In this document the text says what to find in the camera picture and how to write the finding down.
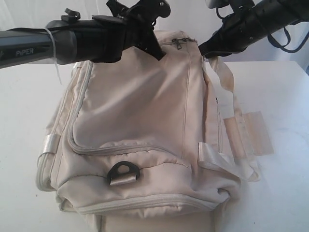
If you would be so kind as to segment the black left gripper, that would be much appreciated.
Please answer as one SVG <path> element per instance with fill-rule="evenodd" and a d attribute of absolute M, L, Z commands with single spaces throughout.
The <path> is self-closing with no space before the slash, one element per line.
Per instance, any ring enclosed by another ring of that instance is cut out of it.
<path fill-rule="evenodd" d="M 97 15 L 72 27 L 76 38 L 74 62 L 114 63 L 121 59 L 124 50 L 133 46 L 157 60 L 166 54 L 150 24 L 141 19 Z"/>

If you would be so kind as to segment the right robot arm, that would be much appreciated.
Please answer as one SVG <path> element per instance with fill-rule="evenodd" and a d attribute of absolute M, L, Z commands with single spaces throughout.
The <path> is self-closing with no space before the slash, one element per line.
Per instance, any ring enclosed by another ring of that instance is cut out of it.
<path fill-rule="evenodd" d="M 233 12 L 225 17 L 219 16 L 222 26 L 210 39 L 199 46 L 205 58 L 226 57 L 241 53 L 263 38 L 267 38 L 274 47 L 293 54 L 298 52 L 309 39 L 306 35 L 297 48 L 290 50 L 272 36 L 274 32 L 282 29 L 287 43 L 291 42 L 291 36 L 286 27 L 308 22 L 309 2 L 307 0 L 262 0 L 257 4 L 252 0 L 208 0 L 206 4 L 216 11 L 230 6 Z"/>

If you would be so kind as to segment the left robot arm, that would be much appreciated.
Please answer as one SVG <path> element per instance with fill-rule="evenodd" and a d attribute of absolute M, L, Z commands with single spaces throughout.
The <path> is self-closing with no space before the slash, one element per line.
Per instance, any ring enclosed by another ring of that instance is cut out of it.
<path fill-rule="evenodd" d="M 47 29 L 1 31 L 0 66 L 12 67 L 47 58 L 53 58 L 59 65 L 86 60 L 115 63 L 124 50 L 133 46 L 157 60 L 165 55 L 151 22 L 141 16 L 96 15 L 91 20 L 74 23 L 55 20 Z"/>

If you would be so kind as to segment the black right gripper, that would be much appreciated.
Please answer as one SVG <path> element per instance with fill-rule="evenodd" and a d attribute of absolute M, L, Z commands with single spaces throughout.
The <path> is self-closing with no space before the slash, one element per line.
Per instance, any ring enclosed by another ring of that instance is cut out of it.
<path fill-rule="evenodd" d="M 198 46 L 205 58 L 227 57 L 270 34 L 268 4 L 231 4 L 233 13 L 222 19 L 222 26 Z"/>

